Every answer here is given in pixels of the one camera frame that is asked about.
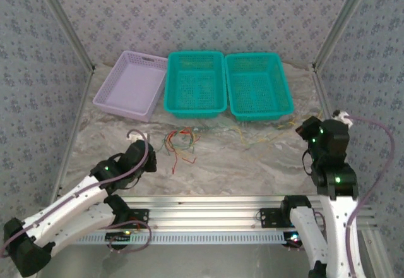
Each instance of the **wallpaper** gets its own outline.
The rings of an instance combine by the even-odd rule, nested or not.
[[[88,72],[43,0],[0,0],[0,234],[49,203]],[[0,277],[11,277],[0,260]]]
[[[388,125],[395,161],[371,197],[397,277],[404,277],[404,0],[362,0],[321,76],[334,108]],[[350,129],[348,161],[361,192],[374,182],[389,155],[383,130]]]
[[[60,0],[94,63],[125,50],[273,51],[311,63],[345,0]]]

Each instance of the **teal plastic basket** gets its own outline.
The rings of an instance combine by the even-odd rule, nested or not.
[[[177,118],[214,118],[227,108],[224,56],[214,51],[172,52],[164,108]]]
[[[294,111],[277,54],[232,54],[226,56],[225,67],[230,109],[237,120],[277,120]]]

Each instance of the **marble table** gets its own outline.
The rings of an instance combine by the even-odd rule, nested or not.
[[[124,152],[126,133],[137,128],[150,134],[158,149],[167,133],[192,126],[204,130],[194,148],[194,164],[178,161],[163,148],[157,153],[158,171],[146,173],[131,190],[133,195],[283,195],[313,194],[316,189],[302,167],[306,143],[295,133],[305,118],[321,114],[312,72],[283,65],[295,112],[275,122],[239,123],[230,110],[215,119],[176,119],[165,112],[163,96],[149,123],[102,112],[92,100],[111,70],[98,66],[90,83],[78,136],[62,180],[66,193],[100,160]]]

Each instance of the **basket handle hole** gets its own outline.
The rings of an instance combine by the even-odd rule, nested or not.
[[[145,61],[154,62],[154,59],[152,59],[152,58],[142,57],[142,59],[145,60]]]

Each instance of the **lavender plastic basket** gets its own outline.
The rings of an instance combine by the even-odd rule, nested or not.
[[[165,85],[167,58],[124,51],[93,99],[102,111],[149,122]]]

